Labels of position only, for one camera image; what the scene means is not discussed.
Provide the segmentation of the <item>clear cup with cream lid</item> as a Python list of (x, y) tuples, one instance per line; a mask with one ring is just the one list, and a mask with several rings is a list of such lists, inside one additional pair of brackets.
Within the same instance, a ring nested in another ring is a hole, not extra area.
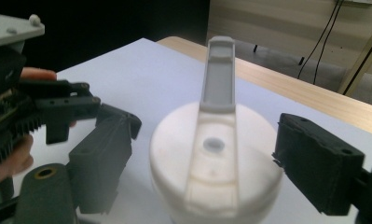
[(276, 131), (235, 101), (235, 42), (210, 39), (200, 101), (165, 117), (150, 141), (152, 184), (174, 224), (260, 224), (280, 191)]

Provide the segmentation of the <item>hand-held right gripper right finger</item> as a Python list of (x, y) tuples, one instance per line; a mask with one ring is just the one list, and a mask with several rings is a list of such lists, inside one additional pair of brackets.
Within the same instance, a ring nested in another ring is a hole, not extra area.
[(282, 113), (272, 157), (317, 211), (349, 213), (351, 183), (362, 171), (363, 152), (308, 119)]

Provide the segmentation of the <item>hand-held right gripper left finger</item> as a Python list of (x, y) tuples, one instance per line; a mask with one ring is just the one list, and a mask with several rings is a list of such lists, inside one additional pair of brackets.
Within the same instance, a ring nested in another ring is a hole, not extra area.
[(120, 118), (102, 121), (70, 152), (72, 191), (82, 214), (110, 212), (130, 156), (130, 124)]

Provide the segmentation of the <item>beige wall post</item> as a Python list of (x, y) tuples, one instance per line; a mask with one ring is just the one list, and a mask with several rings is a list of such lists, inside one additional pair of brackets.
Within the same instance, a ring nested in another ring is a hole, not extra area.
[(372, 35), (369, 37), (365, 47), (361, 51), (353, 67), (347, 72), (346, 76), (338, 88), (338, 93), (351, 96), (362, 80), (364, 74), (372, 66)]

